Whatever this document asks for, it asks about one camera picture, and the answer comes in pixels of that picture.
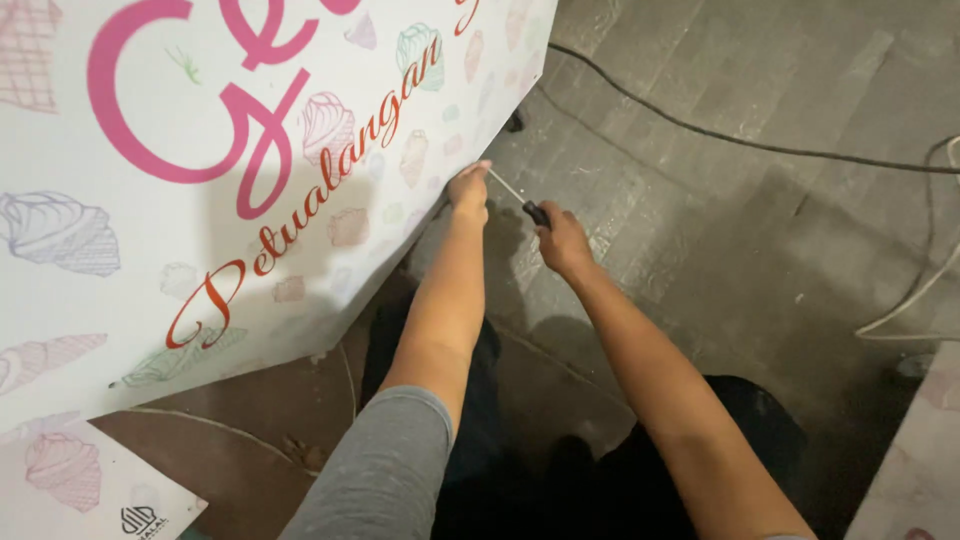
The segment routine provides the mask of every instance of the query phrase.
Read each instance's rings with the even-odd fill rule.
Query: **screwdriver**
[[[523,205],[523,211],[526,212],[530,217],[534,219],[535,224],[541,227],[546,227],[547,229],[553,229],[552,227],[550,227],[550,217],[547,216],[546,212],[542,208],[534,204],[533,201],[524,201],[523,197],[520,197],[519,193],[514,191],[514,189],[510,187],[509,184],[507,184],[506,182],[504,182],[502,178],[500,178],[500,175],[493,172],[493,169],[490,169],[490,174],[492,174],[493,177],[496,178],[498,182],[500,182],[501,184],[503,184],[504,187],[507,188],[507,191],[510,191],[510,193],[514,197],[516,197],[518,201],[520,201],[520,203]]]

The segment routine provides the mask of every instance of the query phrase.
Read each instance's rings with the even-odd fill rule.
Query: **black pants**
[[[376,393],[393,363],[413,301],[382,307],[371,327],[360,405]],[[594,462],[583,440],[557,442],[546,474],[535,478],[509,445],[499,415],[496,362],[500,342],[484,321],[473,350],[457,440],[437,500],[433,538],[494,535],[627,538],[663,534],[696,538],[673,480],[642,426]],[[760,461],[789,496],[804,432],[768,392],[737,377],[706,377]]]

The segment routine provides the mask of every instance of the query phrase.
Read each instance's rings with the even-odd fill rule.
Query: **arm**
[[[394,364],[380,391],[411,384],[446,405],[456,432],[464,407],[470,358],[484,315],[483,228],[487,223],[489,161],[450,181],[450,228],[407,315]]]
[[[541,206],[553,231],[540,252],[577,294],[630,408],[657,446],[704,540],[813,532],[750,448],[695,367],[593,261],[570,212]]]

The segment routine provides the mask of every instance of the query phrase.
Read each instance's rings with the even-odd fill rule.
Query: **hand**
[[[487,183],[484,177],[490,165],[489,160],[477,161],[457,173],[446,185],[446,194],[455,213],[476,217],[482,223],[487,223]]]
[[[573,213],[562,210],[557,203],[544,201],[540,207],[550,216],[553,228],[551,231],[537,227],[540,254],[547,268],[569,281],[577,272],[595,264],[587,234]]]

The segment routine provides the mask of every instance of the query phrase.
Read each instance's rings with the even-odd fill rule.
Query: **halal logo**
[[[120,520],[124,532],[140,534],[156,522],[156,513],[149,506],[127,506],[120,510]]]

